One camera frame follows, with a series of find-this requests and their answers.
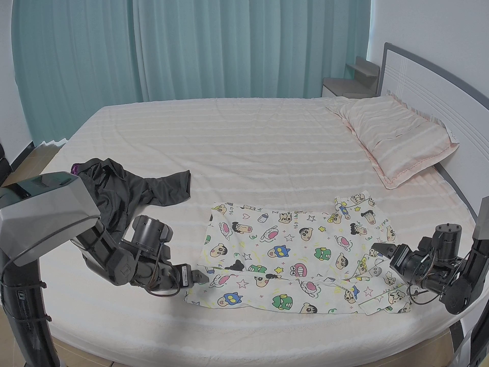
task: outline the dark gray garment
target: dark gray garment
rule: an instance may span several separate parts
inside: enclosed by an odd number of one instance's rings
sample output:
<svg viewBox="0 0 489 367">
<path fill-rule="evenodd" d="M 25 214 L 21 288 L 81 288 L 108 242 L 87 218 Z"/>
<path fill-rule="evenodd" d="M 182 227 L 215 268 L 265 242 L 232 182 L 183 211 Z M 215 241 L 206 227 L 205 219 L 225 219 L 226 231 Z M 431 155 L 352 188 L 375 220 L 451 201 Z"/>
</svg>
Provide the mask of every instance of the dark gray garment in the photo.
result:
<svg viewBox="0 0 489 367">
<path fill-rule="evenodd" d="M 138 205 L 168 206 L 190 198 L 190 171 L 168 177 L 142 178 L 112 159 L 94 158 L 71 168 L 85 184 L 100 211 L 100 221 L 118 243 Z"/>
</svg>

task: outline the mattress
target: mattress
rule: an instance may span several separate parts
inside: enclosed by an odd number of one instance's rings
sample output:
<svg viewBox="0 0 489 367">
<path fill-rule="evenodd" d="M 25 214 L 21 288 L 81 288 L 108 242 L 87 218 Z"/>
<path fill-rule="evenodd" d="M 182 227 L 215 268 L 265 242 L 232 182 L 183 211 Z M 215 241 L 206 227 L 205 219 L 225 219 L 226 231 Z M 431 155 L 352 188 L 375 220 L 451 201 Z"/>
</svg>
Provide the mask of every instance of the mattress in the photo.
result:
<svg viewBox="0 0 489 367">
<path fill-rule="evenodd" d="M 142 177 L 190 169 L 191 199 L 136 213 L 173 228 L 174 264 L 196 265 L 214 202 L 331 213 L 336 196 L 364 189 L 389 215 L 397 243 L 416 248 L 437 224 L 459 223 L 460 255 L 465 255 L 474 221 L 453 188 L 430 167 L 387 190 L 326 102 L 200 99 L 105 107 L 45 172 L 69 171 L 73 163 L 95 157 L 112 158 Z M 125 238 L 132 232 L 129 228 Z M 136 367 L 353 366 L 407 349 L 461 318 L 438 301 L 414 305 L 406 314 L 371 316 L 208 309 L 184 302 L 185 292 L 162 300 L 129 285 L 114 287 L 85 266 L 71 243 L 43 256 L 40 264 L 53 336 Z"/>
</svg>

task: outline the bed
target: bed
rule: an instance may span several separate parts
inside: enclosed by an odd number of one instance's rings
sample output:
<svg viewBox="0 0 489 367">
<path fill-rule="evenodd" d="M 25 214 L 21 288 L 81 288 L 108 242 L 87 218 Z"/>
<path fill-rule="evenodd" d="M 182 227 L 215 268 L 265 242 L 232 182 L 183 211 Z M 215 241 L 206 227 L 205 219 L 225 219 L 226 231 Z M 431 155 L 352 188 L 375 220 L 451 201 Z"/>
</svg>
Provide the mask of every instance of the bed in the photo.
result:
<svg viewBox="0 0 489 367">
<path fill-rule="evenodd" d="M 173 263 L 196 264 L 214 202 L 332 213 L 337 195 L 364 189 L 396 225 L 397 241 L 415 247 L 422 236 L 432 235 L 437 224 L 459 223 L 464 230 L 460 255 L 465 255 L 473 215 L 480 199 L 489 195 L 489 182 L 480 179 L 474 189 L 463 158 L 475 156 L 472 175 L 487 176 L 489 135 L 481 132 L 487 131 L 482 127 L 489 123 L 484 106 L 489 101 L 478 100 L 478 95 L 470 95 L 456 85 L 460 83 L 453 84 L 417 59 L 386 45 L 378 94 L 391 91 L 407 103 L 417 102 L 425 112 L 441 113 L 461 147 L 438 169 L 425 169 L 396 189 L 383 186 L 355 137 L 326 109 L 328 98 L 197 99 L 105 107 L 44 172 L 69 171 L 73 163 L 90 158 L 112 158 L 143 177 L 190 169 L 190 200 L 171 207 L 142 207 L 136 213 L 174 229 Z M 460 96 L 463 124 L 457 119 L 460 107 L 457 111 L 454 106 Z M 467 126 L 475 130 L 468 131 Z M 129 228 L 126 239 L 131 232 Z M 184 292 L 161 300 L 136 287 L 113 287 L 88 270 L 69 243 L 43 256 L 40 264 L 48 284 L 44 297 L 53 336 L 135 367 L 271 363 L 348 367 L 405 350 L 461 318 L 447 313 L 438 301 L 413 305 L 407 314 L 371 316 L 207 309 L 185 303 Z M 464 313 L 476 306 L 477 302 Z"/>
</svg>

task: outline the white cartoon pajamas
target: white cartoon pajamas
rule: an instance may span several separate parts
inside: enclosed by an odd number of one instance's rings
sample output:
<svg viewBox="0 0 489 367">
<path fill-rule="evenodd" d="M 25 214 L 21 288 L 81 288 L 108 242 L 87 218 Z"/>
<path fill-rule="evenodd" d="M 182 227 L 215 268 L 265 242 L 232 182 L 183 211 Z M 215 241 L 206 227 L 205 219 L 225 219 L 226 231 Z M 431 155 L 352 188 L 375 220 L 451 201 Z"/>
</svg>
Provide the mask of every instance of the white cartoon pajamas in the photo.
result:
<svg viewBox="0 0 489 367">
<path fill-rule="evenodd" d="M 389 220 L 366 191 L 335 206 L 329 215 L 216 205 L 198 262 L 210 282 L 185 300 L 283 313 L 409 311 L 406 285 L 370 249 L 394 241 Z"/>
</svg>

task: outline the star print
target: star print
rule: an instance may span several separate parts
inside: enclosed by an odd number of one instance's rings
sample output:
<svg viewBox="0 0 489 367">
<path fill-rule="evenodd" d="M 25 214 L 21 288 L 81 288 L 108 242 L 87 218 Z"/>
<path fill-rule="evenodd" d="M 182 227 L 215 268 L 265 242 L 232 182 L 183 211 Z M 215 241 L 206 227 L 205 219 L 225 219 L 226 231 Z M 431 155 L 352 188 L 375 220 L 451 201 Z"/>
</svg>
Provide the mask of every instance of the star print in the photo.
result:
<svg viewBox="0 0 489 367">
<path fill-rule="evenodd" d="M 372 292 L 373 292 L 373 290 L 371 290 L 370 288 L 368 288 L 368 286 L 367 286 L 367 289 L 364 291 L 366 297 L 371 297 L 372 296 Z"/>
<path fill-rule="evenodd" d="M 240 288 L 246 288 L 246 286 L 249 284 L 245 281 L 245 279 L 241 281 L 236 281 L 236 284 L 240 286 Z"/>
</svg>

